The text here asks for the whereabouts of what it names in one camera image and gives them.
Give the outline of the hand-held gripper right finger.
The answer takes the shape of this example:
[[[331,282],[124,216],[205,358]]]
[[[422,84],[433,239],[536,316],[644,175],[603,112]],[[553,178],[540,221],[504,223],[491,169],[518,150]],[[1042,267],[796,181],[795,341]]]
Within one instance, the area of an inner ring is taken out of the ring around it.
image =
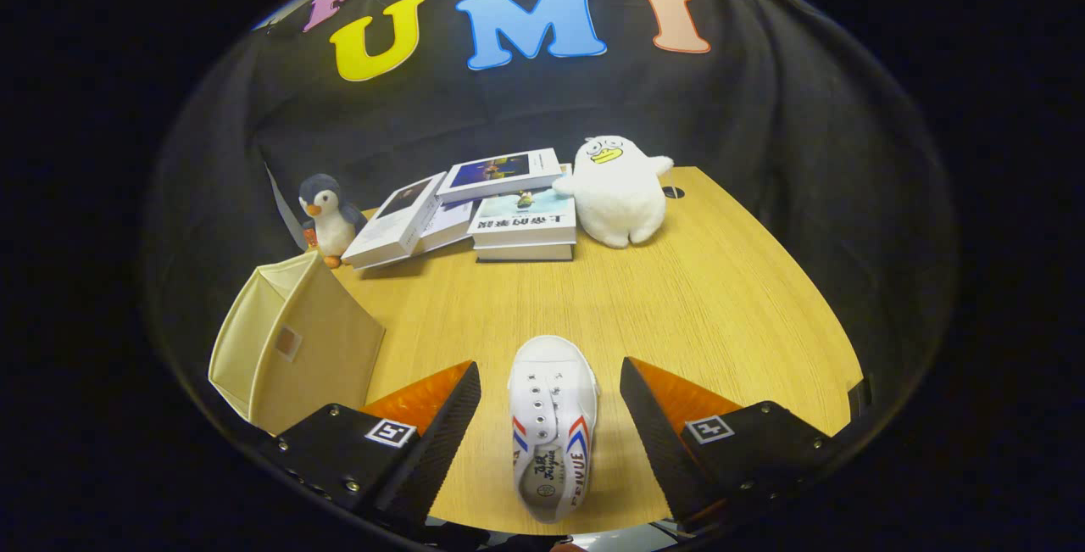
[[[620,393],[671,517],[686,532],[764,515],[837,454],[831,436],[781,405],[737,405],[631,356],[621,363]]]

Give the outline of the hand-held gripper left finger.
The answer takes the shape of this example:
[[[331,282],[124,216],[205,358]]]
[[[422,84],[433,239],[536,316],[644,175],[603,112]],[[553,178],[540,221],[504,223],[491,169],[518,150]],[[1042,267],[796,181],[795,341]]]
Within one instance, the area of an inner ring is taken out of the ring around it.
[[[363,408],[322,405],[259,445],[263,460],[326,505],[392,527],[429,516],[481,400],[465,361]]]

